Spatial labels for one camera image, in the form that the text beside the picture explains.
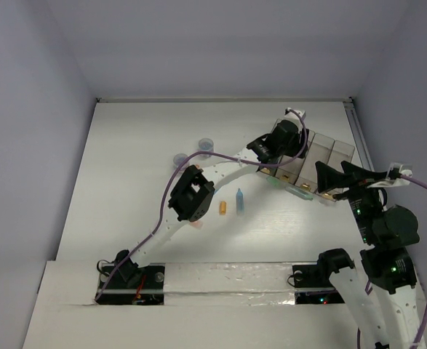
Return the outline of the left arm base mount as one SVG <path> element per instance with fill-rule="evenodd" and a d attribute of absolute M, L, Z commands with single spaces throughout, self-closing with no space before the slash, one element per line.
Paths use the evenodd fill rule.
<path fill-rule="evenodd" d="M 99 305 L 163 305 L 165 265 L 155 264 L 140 268 L 128 259 L 104 286 L 114 267 L 129 254 L 120 251 L 115 260 L 99 260 L 96 269 L 99 281 L 96 303 Z"/>

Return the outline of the clear jar of clips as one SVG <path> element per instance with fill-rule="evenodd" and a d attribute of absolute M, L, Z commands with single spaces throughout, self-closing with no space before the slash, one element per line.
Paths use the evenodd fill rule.
<path fill-rule="evenodd" d="M 208 159 L 212 156 L 214 152 L 214 142 L 210 138 L 202 138 L 198 141 L 198 152 L 201 152 L 199 155 L 202 159 Z"/>
<path fill-rule="evenodd" d="M 185 153 L 178 153 L 173 157 L 173 166 L 183 172 L 189 166 L 188 155 Z"/>

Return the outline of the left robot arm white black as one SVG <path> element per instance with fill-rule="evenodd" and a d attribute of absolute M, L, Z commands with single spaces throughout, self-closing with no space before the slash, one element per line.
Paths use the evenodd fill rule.
<path fill-rule="evenodd" d="M 261 169 L 279 167 L 279 159 L 288 156 L 290 163 L 305 156 L 308 149 L 308 130 L 304 115 L 292 110 L 292 118 L 283 118 L 271 132 L 245 146 L 235 156 L 199 151 L 192 156 L 211 155 L 225 161 L 202 169 L 190 165 L 180 177 L 172 176 L 161 200 L 159 221 L 154 230 L 137 246 L 116 256 L 113 269 L 116 278 L 126 287 L 140 282 L 142 269 L 150 261 L 152 251 L 169 240 L 176 231 L 196 222 L 209 210 L 215 192 L 224 185 Z"/>

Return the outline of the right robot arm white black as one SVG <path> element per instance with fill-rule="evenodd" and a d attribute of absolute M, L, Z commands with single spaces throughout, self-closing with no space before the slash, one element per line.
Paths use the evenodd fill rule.
<path fill-rule="evenodd" d="M 348 201 L 362 240 L 360 252 L 367 284 L 358 278 L 344 249 L 319 255 L 316 279 L 332 285 L 348 307 L 366 348 L 425 348 L 427 304 L 418 314 L 417 278 L 407 247 L 420 240 L 418 219 L 399 205 L 386 207 L 386 188 L 413 182 L 412 167 L 392 163 L 386 172 L 372 172 L 347 161 L 340 171 L 316 162 L 317 190 Z"/>

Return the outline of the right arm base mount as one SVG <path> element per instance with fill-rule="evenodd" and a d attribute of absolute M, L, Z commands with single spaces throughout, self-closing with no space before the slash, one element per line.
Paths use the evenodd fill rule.
<path fill-rule="evenodd" d="M 287 283 L 294 288 L 297 305 L 343 304 L 344 300 L 330 283 L 330 275 L 342 268 L 354 268 L 354 261 L 342 248 L 322 252 L 313 263 L 292 266 Z"/>

